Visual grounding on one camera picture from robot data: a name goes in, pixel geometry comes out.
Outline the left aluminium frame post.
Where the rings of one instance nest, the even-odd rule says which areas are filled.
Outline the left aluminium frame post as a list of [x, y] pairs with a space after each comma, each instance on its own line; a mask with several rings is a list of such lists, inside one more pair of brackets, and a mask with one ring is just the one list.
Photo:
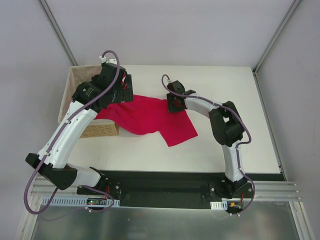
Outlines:
[[40, 5], [45, 17], [47, 18], [47, 21], [52, 28], [62, 50], [64, 51], [69, 63], [71, 66], [78, 66], [78, 62], [54, 16], [53, 11], [51, 10], [48, 2], [46, 0], [38, 0], [38, 4]]

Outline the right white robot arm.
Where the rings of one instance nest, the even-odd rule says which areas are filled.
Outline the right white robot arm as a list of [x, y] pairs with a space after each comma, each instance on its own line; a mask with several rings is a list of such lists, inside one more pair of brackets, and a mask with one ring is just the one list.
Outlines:
[[231, 101], [216, 103], [198, 96], [194, 90], [186, 91], [178, 80], [168, 80], [164, 87], [168, 90], [166, 97], [170, 113], [191, 110], [209, 119], [213, 137], [222, 147], [225, 162], [224, 181], [215, 187], [215, 193], [227, 199], [237, 197], [248, 182], [240, 153], [243, 133], [248, 133], [248, 129], [235, 104]]

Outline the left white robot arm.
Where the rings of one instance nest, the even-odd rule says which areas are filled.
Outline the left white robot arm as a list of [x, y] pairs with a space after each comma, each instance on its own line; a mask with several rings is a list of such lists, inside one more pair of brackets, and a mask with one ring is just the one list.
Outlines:
[[106, 188], [102, 174], [93, 167], [68, 164], [68, 159], [86, 127], [102, 109], [133, 99], [132, 76], [122, 66], [103, 63], [99, 74], [77, 86], [62, 122], [47, 144], [38, 153], [29, 153], [25, 161], [59, 190], [88, 186], [94, 194], [102, 194]]

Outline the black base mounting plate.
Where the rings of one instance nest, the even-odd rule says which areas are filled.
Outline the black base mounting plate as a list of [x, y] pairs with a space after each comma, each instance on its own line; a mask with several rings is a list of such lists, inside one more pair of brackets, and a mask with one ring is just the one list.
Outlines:
[[254, 195], [245, 178], [231, 183], [224, 173], [103, 170], [98, 189], [122, 207], [209, 209], [211, 202], [244, 201]]

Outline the magenta t shirt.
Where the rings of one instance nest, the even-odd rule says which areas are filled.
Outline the magenta t shirt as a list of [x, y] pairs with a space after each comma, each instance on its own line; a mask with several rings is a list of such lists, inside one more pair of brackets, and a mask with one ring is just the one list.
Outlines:
[[95, 118], [111, 120], [135, 135], [159, 132], [168, 147], [198, 136], [187, 112], [170, 113], [166, 99], [135, 95], [133, 101], [110, 104]]

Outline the right aluminium frame post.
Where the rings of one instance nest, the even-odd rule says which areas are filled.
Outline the right aluminium frame post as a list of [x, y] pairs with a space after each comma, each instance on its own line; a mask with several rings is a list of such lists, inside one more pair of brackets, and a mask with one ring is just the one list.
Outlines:
[[296, 13], [297, 9], [301, 5], [303, 1], [302, 0], [293, 0], [290, 4], [288, 10], [284, 14], [283, 18], [281, 19], [280, 23], [278, 24], [275, 32], [273, 33], [271, 39], [269, 40], [268, 44], [266, 45], [262, 55], [260, 56], [258, 62], [252, 69], [252, 73], [254, 76], [258, 74], [260, 69], [262, 68], [263, 64], [267, 60], [268, 56], [271, 54], [273, 48], [276, 46], [277, 41], [281, 37], [282, 33], [284, 32], [285, 28], [289, 24], [290, 20]]

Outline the aluminium frame post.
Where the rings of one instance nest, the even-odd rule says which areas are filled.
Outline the aluminium frame post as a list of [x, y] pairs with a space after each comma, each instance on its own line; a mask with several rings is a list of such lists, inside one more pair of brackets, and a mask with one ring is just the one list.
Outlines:
[[290, 4], [288, 10], [284, 14], [283, 18], [281, 19], [280, 23], [278, 24], [275, 32], [273, 33], [271, 39], [269, 40], [268, 44], [266, 45], [262, 55], [260, 56], [258, 62], [252, 69], [252, 73], [254, 76], [258, 74], [260, 69], [262, 68], [263, 64], [267, 60], [268, 56], [271, 54], [273, 48], [276, 46], [277, 41], [281, 37], [282, 33], [284, 32], [285, 28], [289, 24], [290, 20], [296, 13], [297, 9], [301, 5], [303, 1], [302, 0], [293, 0]]
[[54, 16], [53, 11], [51, 10], [48, 2], [46, 0], [38, 0], [38, 4], [40, 5], [45, 17], [47, 18], [47, 21], [52, 28], [62, 50], [64, 51], [69, 63], [71, 66], [78, 66], [78, 62]]

